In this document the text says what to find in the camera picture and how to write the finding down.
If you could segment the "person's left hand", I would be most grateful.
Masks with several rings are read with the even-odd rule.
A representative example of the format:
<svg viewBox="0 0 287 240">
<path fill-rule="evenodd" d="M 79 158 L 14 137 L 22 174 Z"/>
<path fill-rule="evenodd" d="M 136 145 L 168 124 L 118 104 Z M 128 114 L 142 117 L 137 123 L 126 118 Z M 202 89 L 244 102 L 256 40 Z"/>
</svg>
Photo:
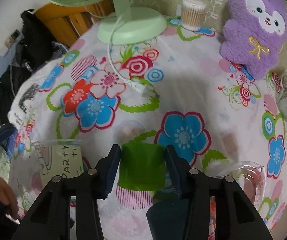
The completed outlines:
<svg viewBox="0 0 287 240">
<path fill-rule="evenodd" d="M 0 202 L 8 207 L 7 214 L 12 219 L 18 219 L 18 202 L 17 198 L 7 182 L 0 177 Z"/>
</svg>

